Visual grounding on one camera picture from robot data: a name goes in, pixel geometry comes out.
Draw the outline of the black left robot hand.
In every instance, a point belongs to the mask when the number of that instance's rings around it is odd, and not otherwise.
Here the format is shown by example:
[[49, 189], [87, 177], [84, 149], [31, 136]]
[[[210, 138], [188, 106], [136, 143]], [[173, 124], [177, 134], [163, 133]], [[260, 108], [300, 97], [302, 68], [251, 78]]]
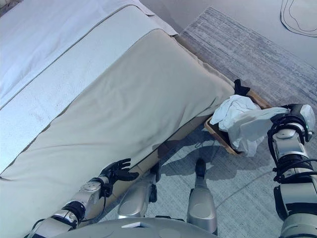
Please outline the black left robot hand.
[[100, 177], [106, 177], [111, 185], [117, 181], [133, 181], [139, 176], [139, 173], [130, 172], [130, 162], [130, 158], [113, 162], [101, 171]]

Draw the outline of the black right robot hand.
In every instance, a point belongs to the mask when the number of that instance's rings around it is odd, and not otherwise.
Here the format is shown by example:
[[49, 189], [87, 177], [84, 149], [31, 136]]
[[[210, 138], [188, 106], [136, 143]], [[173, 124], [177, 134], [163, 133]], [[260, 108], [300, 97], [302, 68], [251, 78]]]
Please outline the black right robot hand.
[[300, 115], [300, 109], [302, 104], [287, 104], [281, 106], [287, 110], [286, 113], [279, 113], [270, 118], [272, 123], [276, 124], [288, 124], [288, 123], [301, 123], [303, 117]]

